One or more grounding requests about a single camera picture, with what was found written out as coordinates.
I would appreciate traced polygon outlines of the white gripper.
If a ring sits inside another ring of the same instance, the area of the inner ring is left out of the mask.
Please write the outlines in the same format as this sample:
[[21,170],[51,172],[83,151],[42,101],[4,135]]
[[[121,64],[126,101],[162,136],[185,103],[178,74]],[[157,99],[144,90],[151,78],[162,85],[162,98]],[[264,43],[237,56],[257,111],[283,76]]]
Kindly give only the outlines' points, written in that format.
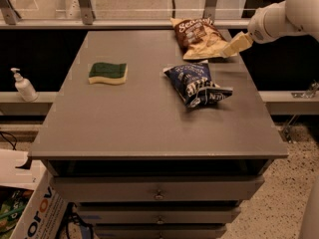
[[248,23],[248,33],[239,32],[220,51],[222,58],[236,55],[252,46],[253,41],[258,44],[270,43],[277,40],[266,29],[266,15],[276,11],[276,4],[258,8]]

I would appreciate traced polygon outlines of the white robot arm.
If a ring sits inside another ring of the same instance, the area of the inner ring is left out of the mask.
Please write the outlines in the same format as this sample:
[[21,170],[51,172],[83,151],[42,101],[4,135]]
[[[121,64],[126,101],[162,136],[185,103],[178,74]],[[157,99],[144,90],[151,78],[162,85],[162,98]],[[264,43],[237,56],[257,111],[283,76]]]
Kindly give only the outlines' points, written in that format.
[[[256,9],[248,32],[262,38],[243,53],[259,91],[304,91],[318,79],[319,0],[283,0]],[[288,157],[265,171],[265,183],[223,239],[318,239],[318,111],[282,107],[274,118]]]

